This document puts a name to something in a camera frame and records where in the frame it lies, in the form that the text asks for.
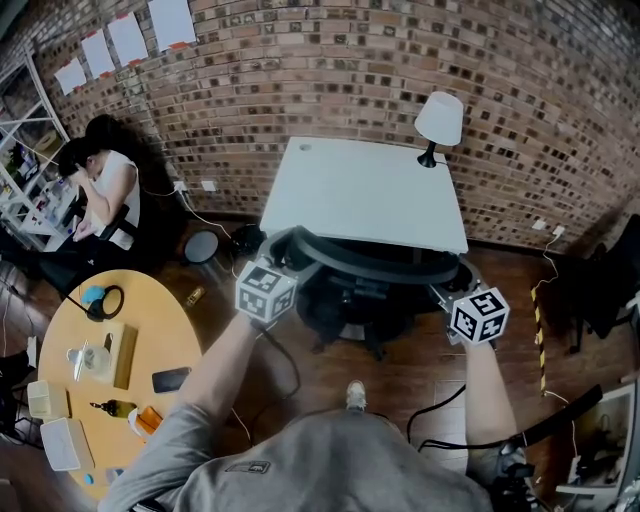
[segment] green bottle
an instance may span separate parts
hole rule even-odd
[[[102,409],[109,416],[113,416],[114,418],[127,418],[129,413],[138,407],[136,404],[132,404],[131,402],[122,402],[120,400],[109,400],[103,404],[89,402],[89,405],[96,409]]]

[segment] white desk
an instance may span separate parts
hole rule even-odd
[[[422,167],[418,149],[291,137],[260,228],[294,226],[330,238],[468,251],[444,155]]]

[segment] black lamp base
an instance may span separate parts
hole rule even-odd
[[[433,152],[436,149],[436,143],[433,141],[429,141],[429,147],[427,150],[418,157],[418,163],[422,167],[435,167],[436,161],[433,158]]]

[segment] white plastic container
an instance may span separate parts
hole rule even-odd
[[[93,469],[95,464],[78,420],[60,418],[40,427],[42,444],[54,471]]]
[[[29,414],[42,421],[69,417],[69,403],[64,386],[39,380],[27,386]]]

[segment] white lampshade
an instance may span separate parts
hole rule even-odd
[[[416,130],[436,144],[455,146],[462,136],[463,110],[462,102],[455,96],[433,92],[416,118]]]

